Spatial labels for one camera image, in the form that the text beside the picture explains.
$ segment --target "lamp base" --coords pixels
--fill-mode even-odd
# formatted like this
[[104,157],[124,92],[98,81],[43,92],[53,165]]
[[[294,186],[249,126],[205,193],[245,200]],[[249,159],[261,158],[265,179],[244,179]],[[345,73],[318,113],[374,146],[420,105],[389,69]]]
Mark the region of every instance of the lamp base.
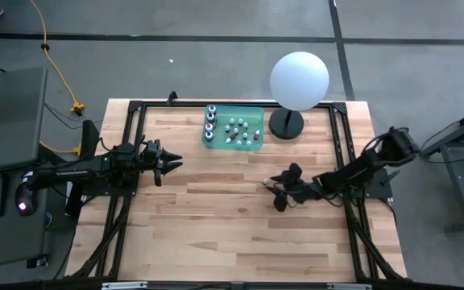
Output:
[[271,114],[270,131],[277,138],[284,140],[294,139],[303,129],[304,118],[302,114],[297,111],[280,108]]

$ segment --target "wooden table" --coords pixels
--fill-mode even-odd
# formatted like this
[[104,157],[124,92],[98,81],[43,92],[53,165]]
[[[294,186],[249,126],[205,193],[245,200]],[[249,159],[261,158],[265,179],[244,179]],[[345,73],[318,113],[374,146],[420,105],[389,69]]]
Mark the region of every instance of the wooden table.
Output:
[[[121,142],[128,102],[109,100],[101,129],[107,146]],[[347,108],[359,153],[374,136],[368,105],[350,101]],[[307,181],[336,167],[329,115],[320,109],[303,112],[302,135],[283,141],[267,128],[272,111],[265,109],[262,149],[247,152],[203,146],[204,108],[147,110],[147,139],[160,139],[166,150],[184,157],[184,165],[163,177],[162,187],[153,185],[150,172],[141,175],[130,208],[120,280],[354,281],[344,209],[308,201],[279,213],[262,183],[291,162],[302,167]],[[133,140],[135,125],[131,132]],[[101,241],[108,204],[108,197],[98,197],[82,209],[67,274],[80,268]],[[367,201],[367,212],[374,243],[405,276],[392,212],[373,200]],[[368,273],[366,252],[360,248]],[[107,271],[113,245],[110,249]]]

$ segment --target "computer mouse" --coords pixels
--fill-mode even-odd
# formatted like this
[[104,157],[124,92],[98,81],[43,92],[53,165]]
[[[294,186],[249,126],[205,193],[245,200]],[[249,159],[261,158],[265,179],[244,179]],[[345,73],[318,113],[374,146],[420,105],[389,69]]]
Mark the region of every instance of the computer mouse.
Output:
[[22,217],[32,215],[37,210],[37,194],[24,184],[15,191],[15,208]]

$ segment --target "concrete floor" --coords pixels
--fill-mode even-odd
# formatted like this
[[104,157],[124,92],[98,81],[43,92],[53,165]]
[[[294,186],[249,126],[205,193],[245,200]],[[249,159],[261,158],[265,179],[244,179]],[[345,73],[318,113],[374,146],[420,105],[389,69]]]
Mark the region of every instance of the concrete floor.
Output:
[[[51,33],[334,37],[327,0],[38,0],[37,4]],[[336,4],[344,37],[464,39],[464,0],[337,0]],[[6,9],[0,31],[40,32],[39,18],[27,0],[0,0],[0,7]],[[50,68],[47,103],[67,114],[72,102],[40,43],[0,39],[0,67]],[[334,43],[49,43],[52,57],[93,120],[103,117],[111,97],[167,97],[176,90],[180,97],[271,98],[271,68],[294,51],[322,58],[331,79],[326,99],[346,99]],[[390,126],[408,126],[422,143],[464,116],[464,46],[346,45],[346,58],[355,99],[368,101],[377,134]],[[80,131],[69,130],[44,113],[42,140],[71,148],[80,137]],[[460,218],[445,166],[417,160],[402,168],[392,187],[408,276],[464,286],[464,234],[443,234],[444,226]],[[62,227],[67,222],[61,221],[59,227],[68,229]],[[51,279],[72,236],[68,230],[59,231],[65,234],[52,234],[50,267],[33,271],[24,271],[22,263],[0,267],[0,282]]]

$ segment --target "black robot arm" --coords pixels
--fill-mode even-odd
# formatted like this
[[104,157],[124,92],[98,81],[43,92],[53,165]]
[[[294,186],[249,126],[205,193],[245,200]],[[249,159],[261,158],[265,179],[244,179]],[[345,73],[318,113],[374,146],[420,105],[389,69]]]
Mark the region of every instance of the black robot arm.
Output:
[[42,164],[33,168],[25,177],[28,190],[45,189],[54,184],[72,182],[102,182],[111,187],[126,187],[137,172],[153,171],[155,185],[160,186],[161,175],[166,175],[182,165],[173,162],[182,156],[169,153],[160,146],[160,141],[141,142],[146,147],[137,154],[139,146],[124,143],[113,147],[103,155],[81,158],[60,164]]
[[279,176],[271,179],[281,187],[267,187],[275,194],[274,205],[284,211],[288,204],[288,196],[297,203],[307,200],[346,195],[352,189],[362,189],[373,175],[385,166],[399,167],[415,159],[418,146],[409,136],[408,128],[390,128],[367,144],[361,155],[335,172],[325,172],[314,176],[312,183],[304,182],[300,176],[302,169],[298,164],[291,164]]

